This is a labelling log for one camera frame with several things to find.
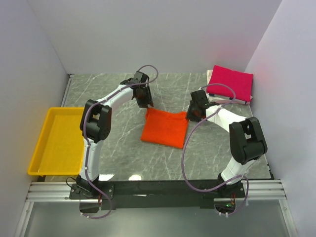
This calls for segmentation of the orange t shirt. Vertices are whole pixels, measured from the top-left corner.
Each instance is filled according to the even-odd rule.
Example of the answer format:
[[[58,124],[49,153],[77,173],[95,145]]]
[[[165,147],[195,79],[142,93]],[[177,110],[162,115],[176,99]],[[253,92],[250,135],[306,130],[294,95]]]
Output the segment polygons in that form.
[[[182,149],[189,121],[186,112],[170,113],[148,108],[140,140]]]

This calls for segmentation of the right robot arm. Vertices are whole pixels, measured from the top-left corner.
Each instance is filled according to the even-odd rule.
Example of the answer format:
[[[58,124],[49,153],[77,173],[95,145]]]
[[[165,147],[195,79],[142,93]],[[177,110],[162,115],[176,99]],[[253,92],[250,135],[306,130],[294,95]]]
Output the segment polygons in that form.
[[[196,122],[183,146],[181,156],[182,175],[187,185],[197,192],[210,192],[217,189],[222,197],[228,197],[234,191],[234,184],[244,178],[244,174],[262,155],[268,151],[267,143],[256,117],[246,118],[224,108],[225,104],[209,102],[202,89],[191,93],[186,119]],[[214,188],[202,190],[192,186],[185,175],[184,157],[186,146],[193,132],[204,122],[209,121],[229,133],[232,158],[219,174],[219,183]]]

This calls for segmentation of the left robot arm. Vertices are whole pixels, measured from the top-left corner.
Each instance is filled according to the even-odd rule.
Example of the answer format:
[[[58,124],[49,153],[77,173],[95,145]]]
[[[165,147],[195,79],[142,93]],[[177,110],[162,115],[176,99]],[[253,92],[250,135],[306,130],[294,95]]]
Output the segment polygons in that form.
[[[85,104],[80,130],[84,140],[83,163],[76,183],[87,198],[94,198],[99,192],[96,182],[99,179],[99,160],[103,141],[109,136],[112,127],[112,113],[125,102],[135,99],[138,107],[153,106],[148,75],[136,71],[134,77],[122,81],[109,95],[88,100]]]

